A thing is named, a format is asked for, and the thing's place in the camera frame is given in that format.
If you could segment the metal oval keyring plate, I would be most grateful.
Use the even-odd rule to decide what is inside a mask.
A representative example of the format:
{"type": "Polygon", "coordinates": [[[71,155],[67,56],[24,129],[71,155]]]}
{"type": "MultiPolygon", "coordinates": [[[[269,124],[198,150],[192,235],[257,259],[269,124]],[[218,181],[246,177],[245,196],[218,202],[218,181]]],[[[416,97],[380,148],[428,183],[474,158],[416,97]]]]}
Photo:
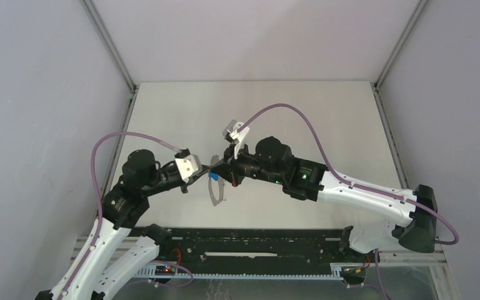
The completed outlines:
{"type": "Polygon", "coordinates": [[[209,197],[211,199],[212,205],[217,206],[222,202],[226,201],[224,192],[225,192],[225,180],[219,177],[218,181],[208,179],[207,188],[209,191],[209,197]]]}

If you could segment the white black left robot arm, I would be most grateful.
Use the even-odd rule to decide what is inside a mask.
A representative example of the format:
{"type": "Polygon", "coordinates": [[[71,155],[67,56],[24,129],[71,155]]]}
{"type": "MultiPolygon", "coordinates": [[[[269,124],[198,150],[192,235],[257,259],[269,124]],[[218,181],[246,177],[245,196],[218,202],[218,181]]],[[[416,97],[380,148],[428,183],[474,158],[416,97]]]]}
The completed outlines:
{"type": "Polygon", "coordinates": [[[118,182],[102,199],[101,212],[86,244],[64,277],[52,289],[39,292],[37,299],[112,299],[149,261],[169,258],[173,251],[171,234],[152,224],[130,250],[110,262],[149,209],[150,196],[175,188],[186,193],[188,186],[208,171],[209,166],[187,149],[163,166],[149,150],[132,152],[122,165],[118,182]]]}

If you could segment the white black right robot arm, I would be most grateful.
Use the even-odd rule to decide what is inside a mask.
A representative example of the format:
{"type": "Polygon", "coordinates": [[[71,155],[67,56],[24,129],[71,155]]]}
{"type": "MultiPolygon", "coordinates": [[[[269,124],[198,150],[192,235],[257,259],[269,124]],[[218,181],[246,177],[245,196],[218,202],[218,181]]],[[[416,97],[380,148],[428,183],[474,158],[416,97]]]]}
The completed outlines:
{"type": "Polygon", "coordinates": [[[383,221],[370,226],[344,228],[338,251],[346,261],[395,244],[417,253],[435,250],[438,208],[429,186],[389,189],[346,176],[337,178],[326,165],[295,157],[289,146],[273,136],[259,141],[253,154],[247,146],[230,145],[211,172],[234,187],[251,178],[278,184],[294,199],[345,204],[381,216],[383,221]]]}

